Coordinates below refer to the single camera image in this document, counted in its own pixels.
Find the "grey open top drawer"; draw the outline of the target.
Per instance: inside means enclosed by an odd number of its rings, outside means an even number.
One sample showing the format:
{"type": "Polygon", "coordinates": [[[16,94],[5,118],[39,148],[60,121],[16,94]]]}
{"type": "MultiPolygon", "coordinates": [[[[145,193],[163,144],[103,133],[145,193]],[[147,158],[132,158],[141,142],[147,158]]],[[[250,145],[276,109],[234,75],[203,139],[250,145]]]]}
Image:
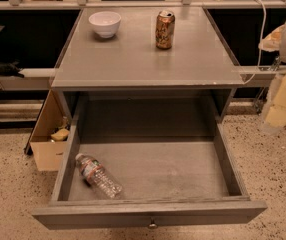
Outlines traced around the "grey open top drawer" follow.
{"type": "Polygon", "coordinates": [[[32,215],[49,229],[247,223],[266,209],[250,198],[219,123],[182,136],[96,132],[72,121],[48,206],[32,215]],[[76,168],[77,154],[101,162],[121,184],[109,199],[76,168]]]}

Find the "cardboard box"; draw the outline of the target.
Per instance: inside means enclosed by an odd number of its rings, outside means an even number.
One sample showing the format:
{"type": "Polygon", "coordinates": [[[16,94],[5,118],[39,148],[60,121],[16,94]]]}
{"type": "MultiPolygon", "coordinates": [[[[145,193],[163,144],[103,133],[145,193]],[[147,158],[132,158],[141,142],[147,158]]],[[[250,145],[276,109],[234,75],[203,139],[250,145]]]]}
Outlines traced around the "cardboard box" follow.
{"type": "Polygon", "coordinates": [[[57,95],[52,90],[42,106],[29,145],[39,171],[58,171],[67,142],[51,138],[64,123],[65,113],[57,95]]]}

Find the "black cloth on shelf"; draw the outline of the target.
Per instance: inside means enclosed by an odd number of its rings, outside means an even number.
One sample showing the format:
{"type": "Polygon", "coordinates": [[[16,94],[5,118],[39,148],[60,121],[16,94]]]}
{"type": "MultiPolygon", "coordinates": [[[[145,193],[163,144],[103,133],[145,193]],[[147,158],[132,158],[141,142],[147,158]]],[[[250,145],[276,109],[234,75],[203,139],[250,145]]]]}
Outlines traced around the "black cloth on shelf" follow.
{"type": "Polygon", "coordinates": [[[16,63],[0,62],[0,76],[16,76],[23,78],[16,63]]]}

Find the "round metal drawer knob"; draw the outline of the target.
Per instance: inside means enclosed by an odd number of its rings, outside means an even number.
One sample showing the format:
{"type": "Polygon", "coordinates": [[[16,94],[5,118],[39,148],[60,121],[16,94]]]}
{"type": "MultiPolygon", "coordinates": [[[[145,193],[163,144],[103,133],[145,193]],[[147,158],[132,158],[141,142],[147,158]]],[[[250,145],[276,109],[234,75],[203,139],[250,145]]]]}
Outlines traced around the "round metal drawer knob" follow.
{"type": "Polygon", "coordinates": [[[148,229],[157,229],[158,225],[155,223],[155,221],[151,220],[150,224],[148,225],[148,229]]]}

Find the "grey wooden cabinet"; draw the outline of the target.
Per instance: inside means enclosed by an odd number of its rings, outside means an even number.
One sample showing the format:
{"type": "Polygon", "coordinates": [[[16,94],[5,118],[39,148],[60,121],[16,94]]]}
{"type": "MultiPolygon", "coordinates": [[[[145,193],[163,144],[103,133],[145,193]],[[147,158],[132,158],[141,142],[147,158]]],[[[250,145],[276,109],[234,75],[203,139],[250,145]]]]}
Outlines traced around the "grey wooden cabinet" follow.
{"type": "Polygon", "coordinates": [[[82,11],[52,83],[74,122],[144,136],[187,136],[221,123],[242,77],[202,8],[172,11],[169,49],[156,45],[156,8],[119,9],[121,24],[110,39],[91,30],[94,9],[82,11]]]}

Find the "clear plastic water bottle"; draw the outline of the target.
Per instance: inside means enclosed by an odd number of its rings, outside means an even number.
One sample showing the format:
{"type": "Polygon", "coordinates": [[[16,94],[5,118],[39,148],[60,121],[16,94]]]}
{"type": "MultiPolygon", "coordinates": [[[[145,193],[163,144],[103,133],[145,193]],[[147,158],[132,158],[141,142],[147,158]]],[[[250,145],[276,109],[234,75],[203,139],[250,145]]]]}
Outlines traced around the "clear plastic water bottle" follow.
{"type": "Polygon", "coordinates": [[[122,186],[109,174],[94,157],[79,153],[75,157],[76,167],[83,179],[104,197],[114,199],[122,193],[122,186]]]}

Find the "white ceramic bowl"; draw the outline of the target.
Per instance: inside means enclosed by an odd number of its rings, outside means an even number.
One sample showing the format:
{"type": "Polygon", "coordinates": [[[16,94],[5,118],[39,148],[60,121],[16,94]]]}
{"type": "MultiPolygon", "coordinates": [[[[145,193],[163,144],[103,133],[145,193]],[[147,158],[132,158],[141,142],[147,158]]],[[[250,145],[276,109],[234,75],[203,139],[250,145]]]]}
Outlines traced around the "white ceramic bowl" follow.
{"type": "Polygon", "coordinates": [[[119,29],[121,15],[113,11],[101,11],[92,14],[88,21],[92,30],[100,37],[111,38],[119,29]]]}

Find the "gold soda can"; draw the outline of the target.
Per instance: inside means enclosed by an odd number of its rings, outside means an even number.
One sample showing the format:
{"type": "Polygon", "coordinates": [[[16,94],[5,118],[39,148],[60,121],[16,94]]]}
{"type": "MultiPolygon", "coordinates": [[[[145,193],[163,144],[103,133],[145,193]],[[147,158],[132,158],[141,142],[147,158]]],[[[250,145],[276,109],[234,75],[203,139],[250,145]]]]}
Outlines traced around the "gold soda can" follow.
{"type": "Polygon", "coordinates": [[[175,15],[170,10],[162,10],[156,18],[156,47],[170,49],[174,40],[175,15]]]}

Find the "yellow object in box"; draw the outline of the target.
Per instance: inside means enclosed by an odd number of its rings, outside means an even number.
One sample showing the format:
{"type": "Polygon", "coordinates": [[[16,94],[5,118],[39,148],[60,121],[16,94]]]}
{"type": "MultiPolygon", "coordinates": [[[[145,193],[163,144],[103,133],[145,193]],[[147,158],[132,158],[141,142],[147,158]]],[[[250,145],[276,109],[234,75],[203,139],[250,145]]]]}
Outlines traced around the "yellow object in box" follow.
{"type": "Polygon", "coordinates": [[[60,129],[56,133],[51,135],[51,139],[54,141],[64,141],[69,135],[67,129],[60,129]]]}

